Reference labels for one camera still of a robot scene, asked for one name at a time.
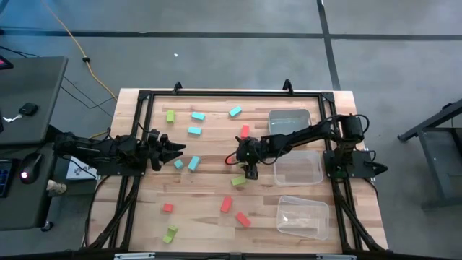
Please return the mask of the grey plastic bin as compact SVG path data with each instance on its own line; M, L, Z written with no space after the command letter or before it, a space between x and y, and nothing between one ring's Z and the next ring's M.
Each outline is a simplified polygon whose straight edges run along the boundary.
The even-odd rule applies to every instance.
M311 125L310 112L306 109L271 110L268 125L269 141L287 141L294 132Z

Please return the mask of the clear plastic bin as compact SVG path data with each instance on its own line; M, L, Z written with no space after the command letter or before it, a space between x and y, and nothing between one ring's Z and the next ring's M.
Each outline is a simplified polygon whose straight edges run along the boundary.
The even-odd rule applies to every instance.
M311 186L323 180L321 157L313 150L295 150L274 163L274 182L279 186Z
M324 241L329 233L329 206L322 201L281 196L276 211L280 233Z

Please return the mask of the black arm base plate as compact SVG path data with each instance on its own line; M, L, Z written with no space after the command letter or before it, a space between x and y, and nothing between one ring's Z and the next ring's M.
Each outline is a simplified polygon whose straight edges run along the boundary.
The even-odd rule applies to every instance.
M323 153L324 167L329 178L374 178L388 167L372 161L369 152L340 152L337 149Z
M98 162L93 168L97 170L100 176L141 176L146 170L147 162Z

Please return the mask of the black keyboard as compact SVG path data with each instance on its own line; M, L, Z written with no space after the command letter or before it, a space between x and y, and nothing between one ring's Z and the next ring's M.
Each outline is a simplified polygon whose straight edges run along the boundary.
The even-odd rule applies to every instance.
M0 198L6 198L17 161L0 159Z

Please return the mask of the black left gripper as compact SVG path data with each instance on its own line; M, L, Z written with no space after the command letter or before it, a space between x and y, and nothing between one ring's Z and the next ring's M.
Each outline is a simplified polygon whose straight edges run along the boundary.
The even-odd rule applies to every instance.
M177 157L180 157L186 148L185 144L178 144L169 141L167 134L161 134L156 129L147 132L147 138L142 141L142 145L147 151L147 157L151 162L154 171L160 171L162 163L168 163Z

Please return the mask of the beige cylinder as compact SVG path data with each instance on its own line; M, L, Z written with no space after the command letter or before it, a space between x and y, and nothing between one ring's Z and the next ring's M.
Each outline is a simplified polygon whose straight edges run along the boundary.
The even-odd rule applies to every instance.
M54 192L56 194L64 194L67 190L67 186L66 184L57 183L54 180L50 179L48 180L46 190L50 192Z

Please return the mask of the silver metal bracket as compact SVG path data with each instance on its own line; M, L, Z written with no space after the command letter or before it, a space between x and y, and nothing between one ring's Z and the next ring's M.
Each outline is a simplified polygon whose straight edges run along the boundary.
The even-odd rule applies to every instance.
M315 260L357 260L357 257L347 254L317 254Z
M148 253L117 253L113 260L155 260L156 254Z

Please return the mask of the black metal table frame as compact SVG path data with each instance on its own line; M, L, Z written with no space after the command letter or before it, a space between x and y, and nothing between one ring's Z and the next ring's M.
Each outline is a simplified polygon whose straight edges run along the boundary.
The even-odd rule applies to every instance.
M225 158L237 147L235 137L243 125L249 125L253 136L268 132L268 114L277 109L304 108L312 122L319 122L319 103L335 100L338 113L355 113L351 92L309 92L301 90L288 95L283 90L262 91L200 91L181 90L173 95L163 90L146 100L139 100L137 89L119 93L111 131L115 135L142 133L144 122L166 133L177 143L186 145L182 161L193 156L201 158L198 168L176 169L165 165L161 171L148 170L141 179L135 206L130 251L154 252L232 252L232 253L338 253L341 241L336 215L329 219L326 240L303 238L280 233L276 228L276 211L281 196L312 199L334 206L329 180L313 186L278 186L270 166L259 167L259 178L240 186L231 180L241 174L238 166L228 166ZM242 112L230 117L237 106ZM175 111L175 122L168 123L167 111ZM191 118L193 112L205 114L203 121ZM188 133L188 127L200 127L201 135ZM223 199L233 199L228 213L220 212ZM172 213L162 205L174 205ZM242 212L251 222L243 227L235 215ZM171 243L164 243L168 227L178 231Z

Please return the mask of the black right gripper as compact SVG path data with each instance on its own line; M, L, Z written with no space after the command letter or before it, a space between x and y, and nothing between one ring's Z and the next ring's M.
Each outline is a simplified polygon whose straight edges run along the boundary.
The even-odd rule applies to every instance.
M241 139L236 136L235 139L238 142L238 148L235 151L236 160L239 163L247 164L245 165L245 177L247 179L258 180L258 167L256 164L268 164L261 154L262 152L266 152L268 138L263 136L260 139L254 137Z

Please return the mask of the white printed sign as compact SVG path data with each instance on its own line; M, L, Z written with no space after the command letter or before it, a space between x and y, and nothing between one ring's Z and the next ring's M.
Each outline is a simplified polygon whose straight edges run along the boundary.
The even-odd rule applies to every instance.
M71 181L98 180L97 170L76 159L69 158L69 166L66 172L66 179Z

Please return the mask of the dark grey desk top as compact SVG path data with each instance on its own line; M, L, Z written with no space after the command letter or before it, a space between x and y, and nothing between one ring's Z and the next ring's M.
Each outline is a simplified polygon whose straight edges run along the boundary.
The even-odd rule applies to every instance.
M11 58L13 69L0 70L0 146L44 141L64 78L64 56ZM22 116L25 103L39 106L34 116Z
M28 154L34 152L43 155L40 174L34 183L23 184L19 179L21 162ZM41 228L47 221L51 203L46 187L56 164L53 145L48 143L40 148L3 149L0 150L0 159L17 161L7 197L0 198L0 231Z

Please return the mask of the black metal cart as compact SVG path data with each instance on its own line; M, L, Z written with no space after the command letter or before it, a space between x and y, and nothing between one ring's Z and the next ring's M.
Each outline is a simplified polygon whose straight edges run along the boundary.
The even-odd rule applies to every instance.
M462 194L457 195L452 178L462 178L462 127L442 127L441 124L462 115L462 99L448 103L435 115L398 135L400 142L418 138L437 187L437 199L422 205L423 210L462 206Z

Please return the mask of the black computer mouse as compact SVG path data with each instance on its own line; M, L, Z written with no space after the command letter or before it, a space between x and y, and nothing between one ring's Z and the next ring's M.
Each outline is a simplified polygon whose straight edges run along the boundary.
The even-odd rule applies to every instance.
M38 179L42 159L43 155L38 152L28 154L24 158L19 168L19 179L23 184L31 184Z

